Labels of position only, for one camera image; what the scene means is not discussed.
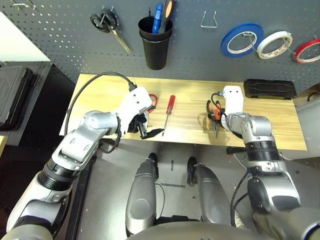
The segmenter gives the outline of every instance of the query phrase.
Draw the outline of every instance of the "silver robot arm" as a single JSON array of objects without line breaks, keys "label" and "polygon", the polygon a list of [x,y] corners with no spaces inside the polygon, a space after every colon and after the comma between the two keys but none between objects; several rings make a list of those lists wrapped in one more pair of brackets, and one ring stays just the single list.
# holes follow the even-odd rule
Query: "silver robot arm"
[{"label": "silver robot arm", "polygon": [[15,205],[3,240],[52,239],[66,214],[66,200],[73,182],[98,149],[99,140],[114,133],[124,136],[134,116],[151,107],[147,90],[140,86],[124,97],[115,112],[85,114],[79,127],[64,137]]},{"label": "silver robot arm", "polygon": [[243,111],[240,87],[226,86],[222,125],[243,139],[250,173],[247,190],[253,218],[261,229],[283,239],[312,239],[320,234],[320,211],[301,207],[295,184],[276,146],[272,125],[264,116]]}]

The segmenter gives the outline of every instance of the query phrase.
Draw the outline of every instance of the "wooden table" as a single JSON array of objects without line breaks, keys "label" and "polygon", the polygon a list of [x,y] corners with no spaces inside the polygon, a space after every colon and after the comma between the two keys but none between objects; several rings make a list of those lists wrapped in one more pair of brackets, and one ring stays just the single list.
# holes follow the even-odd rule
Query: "wooden table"
[{"label": "wooden table", "polygon": [[[81,74],[79,76],[72,98],[93,76],[92,74]],[[152,129],[164,127],[170,95],[176,97],[164,136],[158,134],[147,139],[147,141],[244,147],[241,139],[221,127],[219,128],[218,138],[215,138],[212,123],[206,112],[206,103],[212,93],[222,91],[225,85],[237,85],[242,87],[242,93],[244,94],[242,83],[142,77],[130,77],[130,80],[138,86],[144,86],[149,94],[155,94],[158,97],[156,109],[149,114],[148,132]],[[128,83],[120,77],[102,76],[96,79],[87,86],[75,103],[68,131],[77,128],[83,115],[89,111],[114,111],[127,93]],[[215,96],[215,99],[219,100],[221,105],[224,106],[223,97]],[[245,97],[243,108],[246,113],[265,116],[270,120],[279,149],[307,150],[292,100]],[[63,135],[63,130],[64,125],[60,132],[61,135]],[[128,133],[124,138],[140,140],[140,133]]]},{"label": "wooden table", "polygon": [[8,137],[7,136],[1,136],[0,135],[0,156],[5,148],[5,145],[7,143]]}]

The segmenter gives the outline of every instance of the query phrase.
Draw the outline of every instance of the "pen holder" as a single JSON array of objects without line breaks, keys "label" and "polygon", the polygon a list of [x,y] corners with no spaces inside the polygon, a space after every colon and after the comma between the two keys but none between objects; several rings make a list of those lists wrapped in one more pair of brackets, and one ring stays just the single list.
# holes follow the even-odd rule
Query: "pen holder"
[{"label": "pen holder", "polygon": [[163,69],[167,62],[169,39],[172,34],[172,21],[166,25],[164,33],[152,33],[154,17],[147,16],[138,23],[139,33],[143,42],[146,65],[151,70]]}]

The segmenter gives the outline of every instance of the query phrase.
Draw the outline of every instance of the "tape roll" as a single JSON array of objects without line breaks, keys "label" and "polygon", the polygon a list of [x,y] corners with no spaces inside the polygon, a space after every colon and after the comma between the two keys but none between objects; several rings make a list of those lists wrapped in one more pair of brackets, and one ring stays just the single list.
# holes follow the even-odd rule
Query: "tape roll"
[{"label": "tape roll", "polygon": [[[239,35],[251,34],[254,39],[247,47],[240,50],[232,50],[230,48],[230,43]],[[262,27],[255,23],[245,23],[236,26],[231,31],[229,31],[223,38],[221,42],[221,52],[223,55],[232,58],[243,57],[253,52],[253,47],[257,49],[258,45],[264,39],[264,30]]]},{"label": "tape roll", "polygon": [[[278,49],[268,52],[268,53],[263,53],[263,50],[267,45],[272,43],[273,41],[276,41],[278,39],[283,39],[284,44],[282,44]],[[272,59],[275,58],[276,56],[279,56],[280,54],[283,54],[292,44],[292,37],[291,33],[287,31],[278,31],[275,32],[274,34],[271,34],[270,36],[266,37],[258,46],[256,49],[256,52],[258,53],[259,57],[261,59]]]},{"label": "tape roll", "polygon": [[[300,58],[300,55],[308,48],[314,46],[314,45],[317,45],[319,44],[319,55],[318,56],[315,56],[315,57],[312,57],[312,58],[309,58],[309,59],[301,59]],[[314,63],[314,62],[317,62],[320,60],[320,38],[317,38],[317,39],[314,39],[314,40],[311,40],[311,41],[308,41],[304,44],[302,44],[295,52],[295,60],[300,63],[300,64],[311,64],[311,63]]]}]

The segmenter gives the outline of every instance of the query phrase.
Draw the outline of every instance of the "wall hook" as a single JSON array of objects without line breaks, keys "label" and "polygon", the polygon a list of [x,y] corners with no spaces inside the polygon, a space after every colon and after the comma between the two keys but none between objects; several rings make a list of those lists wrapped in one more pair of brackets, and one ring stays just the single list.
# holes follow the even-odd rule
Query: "wall hook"
[{"label": "wall hook", "polygon": [[217,11],[214,11],[213,21],[214,21],[214,23],[215,23],[215,26],[206,26],[206,25],[203,25],[204,20],[205,20],[205,16],[206,16],[206,11],[204,11],[204,14],[203,14],[203,17],[202,17],[202,21],[201,21],[200,27],[205,28],[205,29],[216,29],[216,28],[218,27],[218,23],[217,23],[217,21],[216,21],[216,14],[217,14]]},{"label": "wall hook", "polygon": [[12,5],[13,8],[16,9],[17,11],[20,11],[21,7],[25,7],[26,9],[32,8],[32,10],[34,11],[36,9],[36,5],[34,5],[31,0],[27,0],[27,1],[31,4],[32,7],[29,6],[28,4],[16,3],[14,0],[11,0],[11,2],[13,3],[13,5]]}]

